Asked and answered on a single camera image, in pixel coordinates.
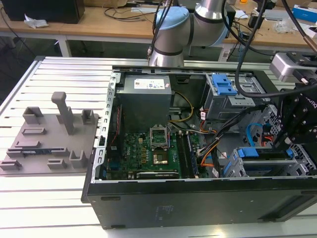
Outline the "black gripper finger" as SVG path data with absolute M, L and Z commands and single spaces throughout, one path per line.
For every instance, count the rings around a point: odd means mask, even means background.
M 288 149 L 292 144 L 307 144 L 310 142 L 305 116 L 279 116 L 280 131 L 274 139 L 276 149 Z
M 300 131 L 303 119 L 303 93 L 279 97 L 278 118 L 282 131 Z

